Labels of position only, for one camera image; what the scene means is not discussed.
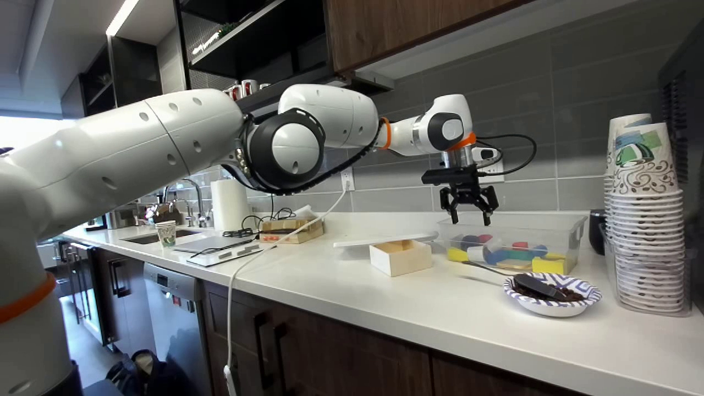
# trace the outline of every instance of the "kitchen counter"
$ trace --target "kitchen counter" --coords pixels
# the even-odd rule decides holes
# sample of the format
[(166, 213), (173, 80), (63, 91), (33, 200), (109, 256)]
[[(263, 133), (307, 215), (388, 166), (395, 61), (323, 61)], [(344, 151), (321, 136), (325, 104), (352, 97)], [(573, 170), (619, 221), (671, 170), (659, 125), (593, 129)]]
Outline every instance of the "kitchen counter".
[[(461, 215), (463, 223), (480, 223), (477, 213)], [(576, 218), (585, 213), (496, 213), (493, 223), (514, 229), (565, 226)], [(598, 286), (603, 300), (581, 317), (546, 319), (513, 307), (496, 275), (450, 265), (441, 253), (433, 256), (433, 269), (387, 277), (372, 269), (364, 250), (332, 246), (364, 235), (420, 231), (439, 231), (441, 241), (457, 231), (443, 213), (332, 213), (325, 225), (327, 234), (307, 245), (211, 269), (187, 265), (187, 253), (125, 243), (150, 234), (144, 226), (73, 229), (63, 237), (219, 286), (228, 286), (237, 273), (237, 290), (585, 395), (704, 395), (704, 317), (694, 310), (657, 317), (619, 309), (603, 257), (586, 245), (571, 275)]]

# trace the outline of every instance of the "white cable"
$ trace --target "white cable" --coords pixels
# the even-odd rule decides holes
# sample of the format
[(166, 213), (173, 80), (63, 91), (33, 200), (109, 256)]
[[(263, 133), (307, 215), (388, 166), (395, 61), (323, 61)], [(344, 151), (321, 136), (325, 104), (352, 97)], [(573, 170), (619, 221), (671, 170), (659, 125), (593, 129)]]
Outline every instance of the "white cable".
[(251, 257), (248, 262), (244, 262), (230, 277), (228, 277), (228, 286), (226, 286), (226, 366), (222, 367), (224, 380), (226, 380), (226, 390), (228, 396), (237, 396), (234, 383), (232, 383), (232, 289), (234, 289), (234, 279), (237, 275), (255, 265), (261, 256), (266, 256), (267, 251), (277, 250), (281, 243), (286, 243), (287, 237), (306, 231), (307, 226), (312, 226), (314, 223), (321, 223), (323, 218), (327, 218), (344, 199), (347, 189), (342, 187), (342, 191), (339, 193), (339, 199), (317, 218), (312, 218), (309, 223), (300, 225), (298, 229), (281, 235), (275, 245), (261, 250), (259, 256)]

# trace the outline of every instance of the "cardboard box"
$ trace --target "cardboard box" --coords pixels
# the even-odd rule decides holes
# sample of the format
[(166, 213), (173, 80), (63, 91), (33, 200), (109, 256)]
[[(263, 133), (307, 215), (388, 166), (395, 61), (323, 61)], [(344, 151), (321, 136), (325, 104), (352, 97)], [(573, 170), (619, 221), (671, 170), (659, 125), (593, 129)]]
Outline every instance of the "cardboard box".
[(259, 225), (259, 231), (261, 234), (267, 234), (267, 231), (294, 231), (294, 229), (304, 226), (309, 221), (314, 221), (314, 215), (286, 218), (286, 221), (266, 221), (266, 223)]
[(425, 272), (433, 266), (430, 246), (415, 241), (370, 245), (372, 266), (388, 277)]
[[(286, 231), (259, 231), (259, 243), (277, 245), (287, 234), (289, 234), (287, 229)], [(300, 234), (286, 237), (281, 245), (306, 245), (307, 241), (314, 241), (323, 234), (325, 234), (325, 223), (318, 221), (318, 223), (309, 225), (307, 229), (304, 229)]]

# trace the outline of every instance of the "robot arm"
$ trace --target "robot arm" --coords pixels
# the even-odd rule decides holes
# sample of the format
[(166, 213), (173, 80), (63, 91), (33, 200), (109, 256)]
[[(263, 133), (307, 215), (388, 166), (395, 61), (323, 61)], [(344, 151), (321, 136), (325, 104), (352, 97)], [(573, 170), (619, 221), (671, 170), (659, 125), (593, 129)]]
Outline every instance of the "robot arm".
[[(251, 189), (294, 193), (355, 163), (372, 148), (399, 157), (439, 152), (443, 170), (426, 173), (421, 182), (446, 186), (439, 203), (452, 223), (457, 204), (470, 203), (487, 225), (496, 199), (493, 187), (480, 187), (470, 129), (461, 96), (438, 97), (425, 114), (388, 124), (381, 121), (364, 96), (333, 86), (292, 86), (281, 96), (277, 116), (244, 129), (224, 170)], [(329, 152), (344, 152), (342, 160), (332, 163)]]
[[(446, 170), (421, 180), (449, 186), (441, 204), (452, 215), (457, 203), (491, 213), (496, 204), (493, 191), (477, 186), (465, 130), (463, 97), (441, 97), (420, 120), (388, 125), (358, 93), (292, 86), (279, 114), (252, 125), (226, 96), (188, 91), (80, 120), (0, 157), (0, 390), (48, 395), (73, 372), (53, 279), (35, 241), (222, 160), (245, 187), (289, 193), (372, 148), (404, 157), (441, 152)], [(329, 151), (342, 151), (342, 160), (332, 163)]]

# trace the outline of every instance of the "orange accent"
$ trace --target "orange accent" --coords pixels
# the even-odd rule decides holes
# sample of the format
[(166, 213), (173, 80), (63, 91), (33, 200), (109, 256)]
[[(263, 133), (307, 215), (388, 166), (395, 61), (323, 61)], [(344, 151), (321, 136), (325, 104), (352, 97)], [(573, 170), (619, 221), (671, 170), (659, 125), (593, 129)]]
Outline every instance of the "orange accent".
[(387, 143), (385, 143), (385, 145), (381, 145), (378, 151), (388, 152), (388, 151), (391, 151), (391, 141), (394, 141), (394, 129), (391, 129), (391, 124), (388, 124), (388, 120), (387, 120), (387, 116), (381, 116), (381, 121), (383, 121), (383, 124), (385, 124), (385, 129), (387, 129)]
[(46, 279), (23, 295), (22, 300), (0, 309), (0, 327), (39, 307), (53, 292), (54, 279), (46, 273)]
[(475, 145), (475, 143), (477, 143), (477, 134), (470, 130), (461, 141), (457, 141), (450, 148), (446, 148), (446, 152), (459, 152), (465, 145)]

